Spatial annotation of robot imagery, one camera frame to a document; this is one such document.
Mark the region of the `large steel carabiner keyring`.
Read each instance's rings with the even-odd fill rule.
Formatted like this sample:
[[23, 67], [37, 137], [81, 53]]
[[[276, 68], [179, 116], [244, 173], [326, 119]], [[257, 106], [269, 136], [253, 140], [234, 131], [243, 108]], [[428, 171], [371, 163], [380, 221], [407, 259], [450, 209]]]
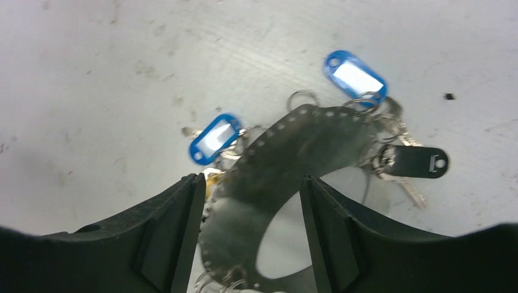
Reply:
[[303, 177], [356, 165], [371, 148], [372, 109], [303, 104], [266, 129], [224, 173], [203, 212], [198, 243], [204, 272], [194, 290], [315, 292], [312, 267], [269, 278], [257, 269], [260, 244]]

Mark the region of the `key with black tag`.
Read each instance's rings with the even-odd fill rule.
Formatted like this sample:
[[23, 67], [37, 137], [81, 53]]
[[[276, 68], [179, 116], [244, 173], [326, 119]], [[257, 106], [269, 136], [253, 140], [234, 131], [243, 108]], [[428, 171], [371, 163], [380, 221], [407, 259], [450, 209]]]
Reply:
[[374, 174], [397, 183], [420, 209], [427, 207], [426, 198], [413, 186], [410, 178], [438, 179], [450, 164], [447, 153], [434, 147], [385, 144], [370, 159]]

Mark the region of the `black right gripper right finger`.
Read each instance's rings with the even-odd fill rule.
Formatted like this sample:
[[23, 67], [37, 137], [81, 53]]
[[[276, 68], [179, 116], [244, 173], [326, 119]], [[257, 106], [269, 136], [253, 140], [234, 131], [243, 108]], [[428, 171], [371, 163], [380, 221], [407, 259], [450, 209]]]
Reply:
[[302, 212], [318, 292], [516, 292], [517, 225], [463, 236], [388, 218], [307, 176]]

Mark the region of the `blue key tag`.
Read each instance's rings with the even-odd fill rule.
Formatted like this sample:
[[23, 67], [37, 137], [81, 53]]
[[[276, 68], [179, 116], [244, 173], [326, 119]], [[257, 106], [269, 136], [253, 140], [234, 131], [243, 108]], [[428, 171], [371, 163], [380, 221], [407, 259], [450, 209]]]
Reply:
[[328, 54], [323, 62], [323, 73], [350, 98], [367, 98], [367, 102], [361, 103], [365, 107], [377, 106], [387, 97], [385, 79], [349, 51], [337, 50]]
[[242, 130], [241, 122], [232, 114], [218, 115], [191, 142], [189, 155], [198, 165], [210, 165], [219, 153], [236, 141]]

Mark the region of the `yellow key tag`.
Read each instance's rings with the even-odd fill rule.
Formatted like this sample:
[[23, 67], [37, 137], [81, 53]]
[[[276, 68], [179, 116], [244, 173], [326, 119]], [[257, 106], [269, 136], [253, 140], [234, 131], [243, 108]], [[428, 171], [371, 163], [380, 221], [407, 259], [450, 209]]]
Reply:
[[225, 172], [208, 171], [203, 172], [203, 174], [206, 182], [205, 199], [207, 200], [211, 196], [212, 191], [223, 180]]

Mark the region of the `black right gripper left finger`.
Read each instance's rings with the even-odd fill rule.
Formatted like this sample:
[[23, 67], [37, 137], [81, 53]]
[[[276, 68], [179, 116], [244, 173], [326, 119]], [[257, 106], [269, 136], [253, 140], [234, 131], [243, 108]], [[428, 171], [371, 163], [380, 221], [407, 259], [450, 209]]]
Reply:
[[74, 233], [1, 228], [2, 292], [186, 292], [206, 182], [190, 174]]

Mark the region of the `silver key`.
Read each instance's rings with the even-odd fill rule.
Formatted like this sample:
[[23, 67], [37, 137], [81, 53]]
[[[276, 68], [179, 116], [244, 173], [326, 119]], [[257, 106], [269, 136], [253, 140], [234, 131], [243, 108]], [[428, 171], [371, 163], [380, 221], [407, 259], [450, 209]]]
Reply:
[[406, 123], [403, 121], [403, 106], [394, 98], [387, 96], [384, 103], [388, 106], [382, 124], [385, 128], [395, 136], [403, 145], [410, 147], [423, 147], [424, 144], [417, 141], [408, 131]]

